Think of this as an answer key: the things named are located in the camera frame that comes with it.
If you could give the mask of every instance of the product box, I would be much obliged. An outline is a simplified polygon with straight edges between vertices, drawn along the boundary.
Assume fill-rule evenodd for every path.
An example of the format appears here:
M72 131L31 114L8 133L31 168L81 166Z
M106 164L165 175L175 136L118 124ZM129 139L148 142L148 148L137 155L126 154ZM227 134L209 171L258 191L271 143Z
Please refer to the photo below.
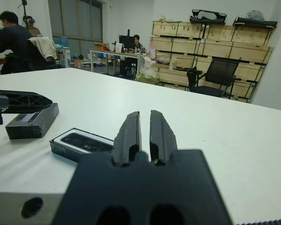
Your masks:
M39 112L19 114L5 126L9 139L44 137L59 114L57 103Z
M103 51L103 50L105 50L107 48L107 43L94 42L94 46L95 46L96 50Z
M72 128L50 141L53 153L79 162L84 154L111 153L113 140L80 129Z

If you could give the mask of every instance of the black jacket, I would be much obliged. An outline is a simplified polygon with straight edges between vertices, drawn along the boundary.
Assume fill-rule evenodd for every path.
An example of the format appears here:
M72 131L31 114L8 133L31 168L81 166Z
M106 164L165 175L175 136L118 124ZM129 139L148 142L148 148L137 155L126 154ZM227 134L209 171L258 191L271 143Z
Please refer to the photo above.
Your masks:
M20 61L27 60L29 58L27 39L31 37L30 32L20 25L5 27L0 32L0 53L11 49L19 56Z

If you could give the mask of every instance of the cardboard box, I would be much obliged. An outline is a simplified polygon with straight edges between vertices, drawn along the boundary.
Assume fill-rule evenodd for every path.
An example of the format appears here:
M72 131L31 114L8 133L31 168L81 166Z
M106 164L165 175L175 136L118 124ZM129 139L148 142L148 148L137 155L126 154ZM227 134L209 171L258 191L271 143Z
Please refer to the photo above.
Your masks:
M104 50L104 47L107 47L107 43L100 43L100 42L94 42L95 49L96 50Z
M9 139L44 137L59 114L57 103L39 112L19 114L5 126Z

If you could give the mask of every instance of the tripod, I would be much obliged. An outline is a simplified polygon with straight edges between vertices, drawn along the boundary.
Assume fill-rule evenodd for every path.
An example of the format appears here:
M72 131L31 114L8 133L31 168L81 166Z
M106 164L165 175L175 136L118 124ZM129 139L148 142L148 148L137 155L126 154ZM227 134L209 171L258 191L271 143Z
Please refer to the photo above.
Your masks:
M26 5L27 5L27 1L26 0L22 0L22 4L20 4L18 6L18 8L23 5L23 8L24 8L24 16L23 16L23 20L25 21L25 24L26 24L26 29L28 29L28 22L27 22L27 14L26 14Z

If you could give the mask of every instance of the white wall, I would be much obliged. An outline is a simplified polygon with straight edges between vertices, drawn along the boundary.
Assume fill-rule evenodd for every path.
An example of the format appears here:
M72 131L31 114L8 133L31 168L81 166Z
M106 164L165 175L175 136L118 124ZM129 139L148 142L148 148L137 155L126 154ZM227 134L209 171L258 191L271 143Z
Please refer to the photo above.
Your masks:
M246 17L252 10L263 13L265 20L272 15L275 0L155 0L154 19L162 15L166 19L188 21L192 9L205 9L227 14L227 24L232 24L236 16Z
M227 14L227 24L236 16L246 17L251 10L259 10L270 20L276 0L109 0L108 43L118 41L119 35L139 34L140 42L148 49L152 21L161 16L175 21L189 21L192 9L206 9Z
M270 20L279 21L278 27L273 30L268 42L268 46L276 47L281 36L281 0L276 0Z
M281 110L281 34L251 102Z
M3 11L16 13L19 17L19 24L21 25L24 9L23 6L17 9L21 3L21 0L0 0L0 14ZM35 26L39 28L42 35L52 38L48 0L27 0L26 12L27 15L32 16L36 20ZM8 54L9 52L10 51L5 51L4 53L0 53L0 58L4 57L4 54Z
M109 39L118 42L119 35L138 34L146 49L152 33L154 0L110 0Z

